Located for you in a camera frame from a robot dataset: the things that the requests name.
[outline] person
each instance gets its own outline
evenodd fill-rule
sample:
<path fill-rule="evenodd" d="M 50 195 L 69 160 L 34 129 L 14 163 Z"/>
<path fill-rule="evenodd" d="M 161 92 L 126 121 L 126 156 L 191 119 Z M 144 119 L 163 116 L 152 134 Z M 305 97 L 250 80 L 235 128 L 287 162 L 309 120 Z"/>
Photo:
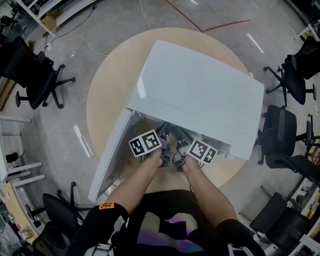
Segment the person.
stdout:
<path fill-rule="evenodd" d="M 253 234 L 237 220 L 229 200 L 191 156 L 185 157 L 182 169 L 193 192 L 145 194 L 161 165 L 157 149 L 115 188 L 105 204 L 93 207 L 72 238 L 67 255 L 94 256 L 102 248 L 105 255 L 115 256 L 265 256 Z"/>

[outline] concrete floor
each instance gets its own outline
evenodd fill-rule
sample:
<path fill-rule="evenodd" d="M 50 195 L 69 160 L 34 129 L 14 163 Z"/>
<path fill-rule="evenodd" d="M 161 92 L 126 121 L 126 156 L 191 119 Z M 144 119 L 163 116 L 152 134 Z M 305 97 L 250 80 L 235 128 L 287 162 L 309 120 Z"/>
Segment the concrete floor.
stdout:
<path fill-rule="evenodd" d="M 276 81 L 263 67 L 276 68 L 284 62 L 288 54 L 298 52 L 303 42 L 293 40 L 294 36 L 304 28 L 304 25 L 293 11 L 282 0 L 170 0 L 177 8 L 193 20 L 202 30 L 215 26 L 250 20 L 249 22 L 220 27 L 206 32 L 229 47 L 244 63 L 254 78 L 272 88 Z M 144 11 L 151 29 L 164 27 L 179 27 L 197 30 L 185 17 L 178 13 L 164 0 L 142 0 Z M 81 11 L 56 32 L 63 35 L 87 18 L 91 7 Z M 64 63 L 62 79 L 76 77 L 75 83 L 61 86 L 58 98 L 64 104 L 64 109 L 58 109 L 49 98 L 48 107 L 31 109 L 27 102 L 22 102 L 20 108 L 15 105 L 16 91 L 25 95 L 24 89 L 16 86 L 3 111 L 5 115 L 29 117 L 31 124 L 14 126 L 22 133 L 21 141 L 17 138 L 5 138 L 4 144 L 8 154 L 19 147 L 25 149 L 24 160 L 27 163 L 42 161 L 43 166 L 36 170 L 47 175 L 47 179 L 28 186 L 36 205 L 41 205 L 42 193 L 54 194 L 60 188 L 66 197 L 70 193 L 70 182 L 75 181 L 76 202 L 81 205 L 92 204 L 88 199 L 88 191 L 97 168 L 99 159 L 94 155 L 87 158 L 82 149 L 73 127 L 78 125 L 81 133 L 93 149 L 86 124 L 86 101 L 91 81 L 99 65 L 105 57 L 96 55 L 82 39 L 74 38 L 67 44 L 68 39 L 81 36 L 90 42 L 97 53 L 108 55 L 116 46 L 126 39 L 148 29 L 139 0 L 100 0 L 98 7 L 90 18 L 80 27 L 52 43 L 53 50 L 46 55 L 55 61 L 55 67 Z M 247 37 L 250 33 L 263 49 L 261 53 Z M 31 40 L 36 41 L 35 53 L 43 51 L 45 38 L 42 38 L 41 28 L 34 31 Z M 319 76 L 306 81 L 307 88 L 315 83 L 319 88 Z M 282 91 L 265 94 L 263 111 L 273 104 L 282 106 Z M 288 95 L 288 110 L 297 116 L 298 133 L 304 133 L 308 113 L 314 115 L 314 131 L 320 134 L 319 119 L 315 115 L 314 105 L 320 105 L 307 95 L 305 105 L 297 103 Z M 305 146 L 298 142 L 295 155 L 304 154 Z M 288 169 L 269 169 L 266 164 L 257 164 L 259 149 L 253 149 L 251 158 L 242 169 L 220 189 L 232 202 L 235 209 L 245 212 L 253 218 L 267 202 L 267 197 L 259 189 L 264 185 L 287 195 L 300 179 L 300 175 Z"/>

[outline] orange sleeve patch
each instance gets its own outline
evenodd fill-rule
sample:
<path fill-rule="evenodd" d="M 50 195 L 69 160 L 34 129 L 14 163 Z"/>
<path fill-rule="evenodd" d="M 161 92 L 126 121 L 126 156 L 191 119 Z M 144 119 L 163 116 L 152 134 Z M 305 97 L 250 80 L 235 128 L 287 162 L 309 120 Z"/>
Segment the orange sleeve patch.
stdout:
<path fill-rule="evenodd" d="M 106 202 L 99 205 L 99 210 L 115 208 L 114 202 Z"/>

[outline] refrigerator door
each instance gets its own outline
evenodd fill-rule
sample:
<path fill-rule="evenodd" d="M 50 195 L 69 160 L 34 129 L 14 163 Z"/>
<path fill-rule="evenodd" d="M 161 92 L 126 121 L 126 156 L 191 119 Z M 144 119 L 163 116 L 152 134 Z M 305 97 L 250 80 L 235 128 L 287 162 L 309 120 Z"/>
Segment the refrigerator door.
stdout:
<path fill-rule="evenodd" d="M 91 201 L 95 202 L 118 178 L 130 150 L 128 141 L 136 135 L 141 120 L 135 111 L 126 108 L 121 112 L 95 171 L 88 194 Z"/>

